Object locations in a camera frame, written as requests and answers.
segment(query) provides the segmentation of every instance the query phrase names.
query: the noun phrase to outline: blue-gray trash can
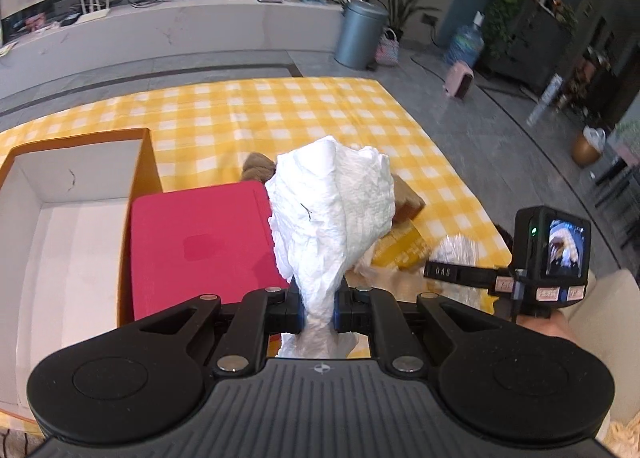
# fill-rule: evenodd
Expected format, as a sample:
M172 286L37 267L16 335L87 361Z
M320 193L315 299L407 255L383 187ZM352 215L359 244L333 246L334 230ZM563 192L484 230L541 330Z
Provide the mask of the blue-gray trash can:
M376 58L382 29L386 24L386 10L359 0L347 5L342 22L340 40L334 58L340 64L364 70Z

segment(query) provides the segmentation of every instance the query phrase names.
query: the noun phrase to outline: gray tile floor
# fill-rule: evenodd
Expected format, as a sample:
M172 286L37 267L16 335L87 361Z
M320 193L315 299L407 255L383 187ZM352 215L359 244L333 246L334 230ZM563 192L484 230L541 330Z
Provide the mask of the gray tile floor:
M595 210L591 172L580 170L570 150L579 126L565 115L548 113L534 128L526 117L534 103L517 88L478 77L464 102L442 90L446 66L437 52L401 50L401 63L376 72L358 72L338 64L331 54L301 51L206 52L125 63L65 77L0 100L0 130L73 106L148 89L183 84L302 76L369 77L414 117L440 147L491 219L513 229L522 207L547 204L590 217L591 268L599 276L620 266L632 272L638 257L619 248L624 226L618 206Z

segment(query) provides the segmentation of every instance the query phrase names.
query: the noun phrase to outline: open cardboard box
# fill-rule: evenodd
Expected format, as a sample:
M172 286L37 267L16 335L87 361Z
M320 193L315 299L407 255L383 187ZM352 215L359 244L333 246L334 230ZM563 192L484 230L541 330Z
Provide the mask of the open cardboard box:
M0 167L0 410L47 355L132 321L129 212L161 193L146 128L17 146Z

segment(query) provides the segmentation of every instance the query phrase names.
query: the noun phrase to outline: white tissue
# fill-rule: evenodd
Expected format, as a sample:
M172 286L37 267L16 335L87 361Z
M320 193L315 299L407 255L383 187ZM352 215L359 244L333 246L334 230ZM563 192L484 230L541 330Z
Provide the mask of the white tissue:
M334 294L344 273L391 229L389 159L325 137L278 156L266 188L278 270L287 281L296 277L306 311L302 333L283 334L278 357L344 358L332 325Z

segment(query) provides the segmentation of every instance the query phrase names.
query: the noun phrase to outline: pink heater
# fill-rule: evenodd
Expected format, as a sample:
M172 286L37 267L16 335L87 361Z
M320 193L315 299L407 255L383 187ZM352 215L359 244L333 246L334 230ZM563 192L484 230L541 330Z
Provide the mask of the pink heater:
M444 90L449 97L464 99L473 81L474 71L464 61L458 61L447 74Z
M288 287L276 268L267 190L255 181L161 193L131 211L136 320L191 297L236 303L263 287Z

